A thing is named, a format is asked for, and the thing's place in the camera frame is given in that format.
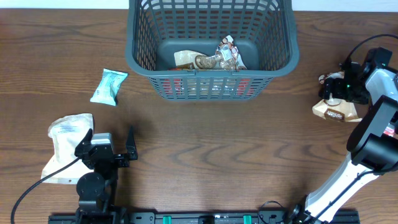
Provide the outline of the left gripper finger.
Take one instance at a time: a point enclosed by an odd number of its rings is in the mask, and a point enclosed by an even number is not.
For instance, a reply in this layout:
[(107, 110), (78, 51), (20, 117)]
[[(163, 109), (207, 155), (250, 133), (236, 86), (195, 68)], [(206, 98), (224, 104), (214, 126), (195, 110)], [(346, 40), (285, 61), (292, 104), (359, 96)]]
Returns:
[(75, 148), (76, 157), (81, 157), (83, 155), (85, 147), (91, 144), (92, 137), (93, 137), (93, 130), (90, 128), (86, 133), (85, 137), (80, 141), (80, 143)]
[(137, 154), (137, 148), (134, 140), (134, 132), (132, 126), (130, 127), (129, 133), (127, 135), (126, 150), (130, 161), (137, 160), (138, 154)]

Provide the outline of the brown white snack pouch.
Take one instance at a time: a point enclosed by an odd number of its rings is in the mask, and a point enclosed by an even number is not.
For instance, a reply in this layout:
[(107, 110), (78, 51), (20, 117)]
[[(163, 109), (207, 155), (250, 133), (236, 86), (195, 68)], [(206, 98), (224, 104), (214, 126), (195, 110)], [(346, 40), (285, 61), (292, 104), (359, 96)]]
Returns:
[(321, 100), (312, 107), (312, 112), (323, 119), (339, 122), (357, 123), (362, 121), (357, 114), (354, 103), (334, 98), (332, 90), (337, 81), (343, 81), (344, 72), (329, 73), (318, 78), (320, 91), (318, 95)]

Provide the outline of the teal snack packet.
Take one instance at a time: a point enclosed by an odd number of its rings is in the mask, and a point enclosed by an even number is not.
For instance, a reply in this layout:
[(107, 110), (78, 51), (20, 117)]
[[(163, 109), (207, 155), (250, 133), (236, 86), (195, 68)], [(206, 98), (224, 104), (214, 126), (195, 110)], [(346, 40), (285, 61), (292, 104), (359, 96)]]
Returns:
[(104, 68), (102, 79), (90, 101), (116, 106), (116, 95), (128, 74)]

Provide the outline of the orange cracker sleeve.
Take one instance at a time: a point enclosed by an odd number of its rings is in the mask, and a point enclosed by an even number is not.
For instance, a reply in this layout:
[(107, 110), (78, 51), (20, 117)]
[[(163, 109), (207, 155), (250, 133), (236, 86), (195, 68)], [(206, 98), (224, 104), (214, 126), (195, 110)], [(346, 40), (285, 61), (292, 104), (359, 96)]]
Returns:
[(161, 78), (156, 87), (168, 99), (219, 100), (252, 96), (255, 88), (248, 78)]

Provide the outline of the cookie pouch brown white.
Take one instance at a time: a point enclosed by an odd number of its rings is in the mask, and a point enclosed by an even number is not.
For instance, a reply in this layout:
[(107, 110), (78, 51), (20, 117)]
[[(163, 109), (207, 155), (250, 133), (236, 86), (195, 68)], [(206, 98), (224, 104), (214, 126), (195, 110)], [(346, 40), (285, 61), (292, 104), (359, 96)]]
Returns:
[(216, 48), (215, 54), (207, 56), (192, 50), (174, 53), (177, 70), (247, 70), (234, 39), (227, 35)]

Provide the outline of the kleenex tissue multipack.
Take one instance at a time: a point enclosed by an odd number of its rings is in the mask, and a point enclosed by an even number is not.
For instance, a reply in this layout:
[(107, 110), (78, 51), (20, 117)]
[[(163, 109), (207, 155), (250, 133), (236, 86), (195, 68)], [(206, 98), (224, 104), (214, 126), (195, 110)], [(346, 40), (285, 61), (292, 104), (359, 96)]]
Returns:
[(390, 137), (394, 137), (396, 134), (394, 125), (388, 124), (384, 130), (384, 134), (386, 134)]

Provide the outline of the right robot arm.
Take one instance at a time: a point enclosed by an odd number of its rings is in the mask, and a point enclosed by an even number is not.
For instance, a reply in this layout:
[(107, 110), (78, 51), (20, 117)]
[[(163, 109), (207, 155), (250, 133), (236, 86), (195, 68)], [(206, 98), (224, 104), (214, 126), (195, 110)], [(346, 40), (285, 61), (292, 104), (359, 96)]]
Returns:
[(295, 206), (291, 223), (329, 223), (335, 213), (362, 187), (397, 170), (397, 70), (382, 65), (365, 81), (372, 107), (351, 133), (343, 163), (316, 191)]

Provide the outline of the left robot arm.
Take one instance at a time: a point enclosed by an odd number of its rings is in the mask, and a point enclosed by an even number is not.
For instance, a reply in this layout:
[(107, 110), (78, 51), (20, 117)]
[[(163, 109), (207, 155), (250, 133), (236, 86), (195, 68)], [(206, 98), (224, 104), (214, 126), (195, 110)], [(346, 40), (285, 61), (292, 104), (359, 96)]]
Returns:
[(89, 129), (75, 148), (75, 155), (91, 172), (76, 185), (79, 208), (77, 223), (129, 223), (127, 209), (115, 206), (118, 169), (130, 166), (138, 158), (133, 129), (129, 129), (126, 152), (115, 154), (110, 133), (95, 134)]

